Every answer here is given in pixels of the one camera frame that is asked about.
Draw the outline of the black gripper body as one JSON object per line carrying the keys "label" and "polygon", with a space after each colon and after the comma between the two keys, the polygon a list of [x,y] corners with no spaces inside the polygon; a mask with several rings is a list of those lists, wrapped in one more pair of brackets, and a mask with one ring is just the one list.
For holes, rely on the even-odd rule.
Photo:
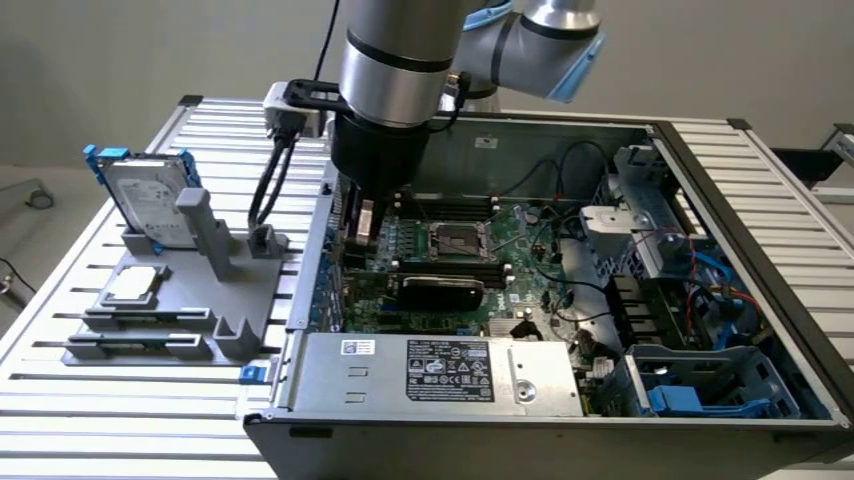
{"label": "black gripper body", "polygon": [[338,113],[334,117],[332,163],[356,184],[364,199],[382,199],[414,179],[430,133],[428,124],[386,127]]}

